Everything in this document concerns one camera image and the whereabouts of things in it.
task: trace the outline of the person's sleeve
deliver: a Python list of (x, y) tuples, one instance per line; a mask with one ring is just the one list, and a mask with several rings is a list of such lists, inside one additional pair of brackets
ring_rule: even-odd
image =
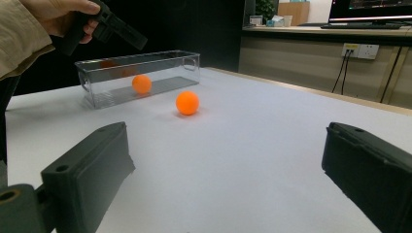
[(50, 36), (18, 0), (0, 1), (0, 81), (20, 75), (51, 50)]

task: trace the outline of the black handheld device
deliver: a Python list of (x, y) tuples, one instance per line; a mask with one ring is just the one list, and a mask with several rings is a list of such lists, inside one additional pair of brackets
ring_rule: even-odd
[(60, 50), (63, 54), (71, 55), (84, 37), (85, 32), (83, 31), (83, 27), (87, 24), (87, 21), (90, 18), (95, 18), (99, 22), (92, 35), (93, 38), (98, 41), (107, 43), (113, 33), (117, 33), (136, 49), (143, 49), (145, 44), (148, 42), (148, 39), (144, 35), (129, 26), (127, 23), (123, 22), (120, 18), (116, 17), (116, 15), (110, 11), (109, 7), (104, 2), (100, 0), (91, 1), (100, 6), (99, 14), (91, 16), (77, 12), (76, 19), (70, 30), (64, 36), (61, 45), (57, 47), (58, 50)]

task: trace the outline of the hand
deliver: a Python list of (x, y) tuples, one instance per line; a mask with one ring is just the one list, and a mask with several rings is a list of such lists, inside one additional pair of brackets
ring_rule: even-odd
[[(75, 12), (96, 15), (100, 6), (88, 0), (20, 0), (21, 4), (40, 22), (49, 35), (63, 37), (73, 22)], [(85, 36), (80, 41), (86, 44), (98, 22), (89, 20)]]

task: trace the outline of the black screw hole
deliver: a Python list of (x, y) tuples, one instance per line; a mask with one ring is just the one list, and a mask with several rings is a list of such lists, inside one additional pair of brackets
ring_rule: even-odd
[(67, 165), (59, 166), (55, 169), (56, 172), (64, 172), (69, 168)]
[(13, 198), (17, 193), (14, 191), (8, 191), (0, 195), (0, 202), (7, 201), (10, 198)]

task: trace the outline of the cable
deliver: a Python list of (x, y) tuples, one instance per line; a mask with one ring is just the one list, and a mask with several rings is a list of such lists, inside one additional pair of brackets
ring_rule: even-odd
[(342, 66), (340, 67), (339, 75), (337, 76), (335, 85), (333, 86), (332, 93), (333, 93), (334, 89), (336, 89), (336, 85), (337, 85), (337, 82), (339, 81), (340, 74), (342, 74), (343, 65), (345, 64), (345, 59), (346, 59), (346, 56), (348, 55), (348, 52), (349, 52), (349, 50), (346, 50), (345, 55), (343, 56)]
[(345, 85), (346, 72), (348, 71), (349, 58), (351, 57), (352, 52), (353, 52), (353, 50), (350, 50), (350, 51), (349, 51), (348, 58), (346, 59), (345, 75), (343, 76), (342, 88), (340, 89), (340, 94), (341, 94), (341, 95), (343, 95), (343, 86)]

